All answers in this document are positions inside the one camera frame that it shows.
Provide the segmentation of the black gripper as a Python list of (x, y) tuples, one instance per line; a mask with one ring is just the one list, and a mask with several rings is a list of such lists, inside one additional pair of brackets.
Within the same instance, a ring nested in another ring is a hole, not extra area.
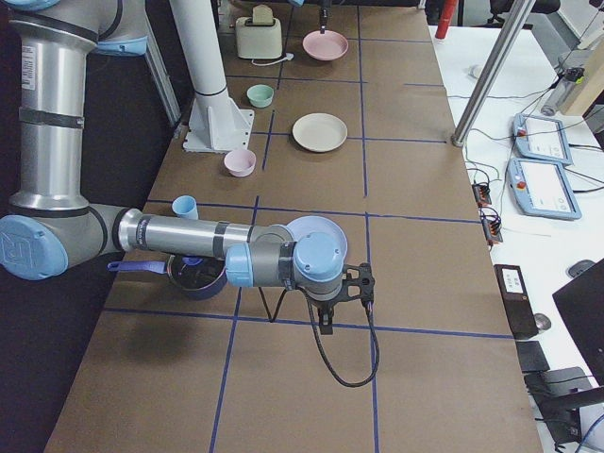
[(320, 334), (331, 335), (334, 309), (337, 304), (344, 302), (344, 300), (339, 296), (333, 297), (329, 300), (319, 300), (309, 295), (307, 296), (307, 300), (317, 309)]
[(320, 14), (319, 14), (319, 31), (321, 34), (325, 34), (327, 31), (327, 22), (328, 22), (328, 11), (332, 6), (331, 0), (320, 0)]

